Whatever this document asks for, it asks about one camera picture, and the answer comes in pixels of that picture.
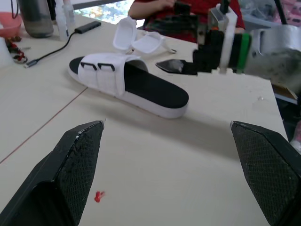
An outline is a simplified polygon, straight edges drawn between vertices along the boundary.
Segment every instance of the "black cable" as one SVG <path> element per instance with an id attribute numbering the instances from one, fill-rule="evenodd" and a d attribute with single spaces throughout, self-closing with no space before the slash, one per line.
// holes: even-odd
<path id="1" fill-rule="evenodd" d="M 51 54 L 54 54 L 54 53 L 57 53 L 57 52 L 61 51 L 62 49 L 64 49 L 64 48 L 69 44 L 70 39 L 71 39 L 71 37 L 72 37 L 74 34 L 77 34 L 77 32 L 73 32 L 73 33 L 69 36 L 69 39 L 68 39 L 67 43 L 66 43 L 63 47 L 61 47 L 61 48 L 59 48 L 59 49 L 57 49 L 57 50 L 55 50 L 55 51 L 53 51 L 53 52 L 51 52 L 51 53 L 48 53 L 48 54 L 46 54 L 46 55 L 44 55 L 44 56 L 41 56 L 41 57 L 38 58 L 38 59 L 35 59 L 35 60 L 32 60 L 32 61 L 26 63 L 26 64 L 24 65 L 24 67 L 25 67 L 25 68 L 28 68 L 28 67 L 34 66 L 34 65 L 36 65 L 41 59 L 44 59 L 44 58 L 48 57 L 48 56 L 51 55 Z"/>
<path id="2" fill-rule="evenodd" d="M 277 7 L 277 10 L 278 10 L 278 13 L 279 13 L 281 23 L 282 24 L 287 24 L 286 17 L 285 17 L 285 14 L 284 14 L 284 11 L 283 11 L 280 0 L 275 0 L 275 4 L 276 4 L 276 7 Z"/>
<path id="3" fill-rule="evenodd" d="M 17 12 L 16 15 L 14 16 L 14 4 L 13 4 L 13 0 L 10 0 L 10 5 L 11 5 L 11 16 L 13 19 L 16 19 L 18 14 L 19 14 L 19 5 L 17 3 Z"/>

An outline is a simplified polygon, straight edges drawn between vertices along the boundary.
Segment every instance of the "white table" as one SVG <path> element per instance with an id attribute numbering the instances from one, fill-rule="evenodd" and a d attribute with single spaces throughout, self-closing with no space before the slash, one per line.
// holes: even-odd
<path id="1" fill-rule="evenodd" d="M 78 25 L 89 21 L 77 20 Z M 191 60 L 195 48 L 168 38 L 177 54 L 162 51 L 144 59 L 151 73 L 184 88 L 190 105 L 180 119 L 159 118 L 85 90 L 68 76 L 71 59 L 114 51 L 114 31 L 114 25 L 103 23 L 100 29 L 74 36 L 66 50 L 32 68 L 14 65 L 0 72 L 0 159 L 29 138 L 0 164 L 0 211 L 65 131 L 106 120 L 80 225 L 267 226 L 244 178 L 229 124 L 244 121 L 286 137 L 270 83 L 233 73 L 166 74 L 154 63 Z M 28 55 L 35 58 L 61 43 L 26 39 L 22 45 L 34 46 Z M 94 201 L 96 191 L 106 192 L 100 203 Z"/>

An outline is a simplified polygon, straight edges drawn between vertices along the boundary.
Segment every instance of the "plastic bottle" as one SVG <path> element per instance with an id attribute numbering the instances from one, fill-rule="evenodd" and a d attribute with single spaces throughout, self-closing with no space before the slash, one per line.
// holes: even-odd
<path id="1" fill-rule="evenodd" d="M 17 0 L 27 33 L 34 38 L 53 34 L 53 25 L 47 0 Z"/>
<path id="2" fill-rule="evenodd" d="M 63 10 L 63 1 L 57 1 L 55 6 L 55 20 L 58 27 L 58 33 L 61 41 L 67 41 L 69 38 L 69 32 L 67 27 L 67 21 Z"/>
<path id="3" fill-rule="evenodd" d="M 64 5 L 64 13 L 67 21 L 67 27 L 69 30 L 69 33 L 73 32 L 75 29 L 75 17 L 74 17 L 74 8 L 73 5 L 71 4 L 70 0 L 63 0 Z"/>

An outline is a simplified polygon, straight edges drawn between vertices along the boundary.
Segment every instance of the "black insole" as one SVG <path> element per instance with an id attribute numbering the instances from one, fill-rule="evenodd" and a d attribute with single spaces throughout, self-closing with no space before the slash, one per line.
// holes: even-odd
<path id="1" fill-rule="evenodd" d="M 69 63 L 70 69 L 76 74 L 82 58 L 76 58 Z M 188 103 L 189 96 L 185 90 L 129 63 L 125 64 L 124 78 L 127 92 L 162 107 L 175 109 Z"/>

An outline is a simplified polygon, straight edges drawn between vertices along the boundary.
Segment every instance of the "open plastic lid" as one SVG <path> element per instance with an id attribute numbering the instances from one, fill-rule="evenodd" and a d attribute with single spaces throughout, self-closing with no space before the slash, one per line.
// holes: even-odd
<path id="1" fill-rule="evenodd" d="M 132 48 L 132 43 L 136 40 L 136 37 L 136 21 L 128 16 L 118 23 L 113 46 L 122 52 L 127 52 Z"/>
<path id="2" fill-rule="evenodd" d="M 132 47 L 143 53 L 152 53 L 156 51 L 165 42 L 165 38 L 157 32 L 150 32 L 139 40 L 132 43 Z"/>
<path id="3" fill-rule="evenodd" d="M 137 38 L 136 21 L 130 17 L 120 20 L 118 23 L 113 46 L 123 53 L 127 53 L 131 49 L 149 54 L 156 51 L 160 46 L 163 46 L 167 51 L 175 53 L 175 50 L 170 49 L 165 42 L 165 37 L 157 32 L 148 32 L 139 40 Z"/>

